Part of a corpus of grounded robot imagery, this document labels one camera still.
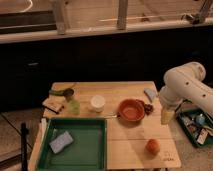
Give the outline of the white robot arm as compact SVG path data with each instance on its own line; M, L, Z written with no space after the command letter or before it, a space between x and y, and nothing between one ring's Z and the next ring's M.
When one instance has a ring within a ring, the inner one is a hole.
M171 68L164 74L165 85L159 91L162 125L170 122L184 100L191 101L213 117L213 88L203 83L205 76L206 70L199 62Z

